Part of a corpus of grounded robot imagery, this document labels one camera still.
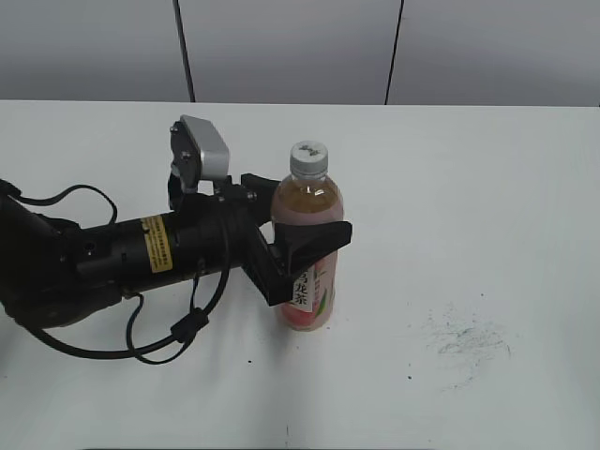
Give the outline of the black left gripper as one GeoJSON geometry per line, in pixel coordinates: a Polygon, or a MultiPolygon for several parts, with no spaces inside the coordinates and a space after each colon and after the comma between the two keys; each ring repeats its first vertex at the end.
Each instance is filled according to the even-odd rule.
{"type": "Polygon", "coordinates": [[[174,273],[187,279],[240,267],[269,306],[289,302],[292,279],[349,245],[353,225],[348,221],[277,223],[277,250],[266,242],[261,226],[270,221],[271,200],[279,184],[279,180],[244,173],[238,184],[231,177],[215,182],[213,195],[186,194],[171,175],[167,229],[174,273]]]}

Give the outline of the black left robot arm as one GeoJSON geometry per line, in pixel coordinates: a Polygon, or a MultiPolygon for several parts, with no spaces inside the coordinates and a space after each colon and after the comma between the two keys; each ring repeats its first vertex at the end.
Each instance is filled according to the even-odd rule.
{"type": "Polygon", "coordinates": [[[277,183],[246,173],[216,183],[216,193],[177,193],[170,212],[82,228],[46,217],[41,201],[1,185],[1,301],[35,329],[66,326],[122,299],[196,276],[240,267],[267,304],[293,297],[310,266],[349,244],[352,225],[263,224],[277,183]]]}

